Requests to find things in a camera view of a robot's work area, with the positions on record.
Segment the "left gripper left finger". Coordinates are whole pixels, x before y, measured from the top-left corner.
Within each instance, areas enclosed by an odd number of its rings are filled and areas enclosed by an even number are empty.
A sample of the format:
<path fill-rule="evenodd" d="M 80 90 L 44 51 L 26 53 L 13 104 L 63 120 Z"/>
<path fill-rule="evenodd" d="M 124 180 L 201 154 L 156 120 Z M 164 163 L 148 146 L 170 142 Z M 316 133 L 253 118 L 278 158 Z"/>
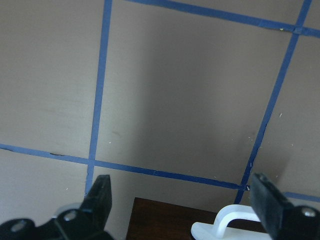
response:
<path fill-rule="evenodd" d="M 112 209 L 111 178 L 99 175 L 85 196 L 79 209 L 86 214 L 93 225 L 105 225 Z"/>

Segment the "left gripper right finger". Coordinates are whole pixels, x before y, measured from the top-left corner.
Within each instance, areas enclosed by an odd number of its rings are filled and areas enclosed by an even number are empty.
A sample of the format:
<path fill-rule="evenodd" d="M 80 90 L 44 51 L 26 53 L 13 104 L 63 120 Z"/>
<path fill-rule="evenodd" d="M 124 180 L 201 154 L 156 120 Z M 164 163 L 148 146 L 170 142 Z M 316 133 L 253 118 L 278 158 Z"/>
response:
<path fill-rule="evenodd" d="M 263 173 L 251 176 L 250 204 L 265 231 L 278 240 L 294 205 Z"/>

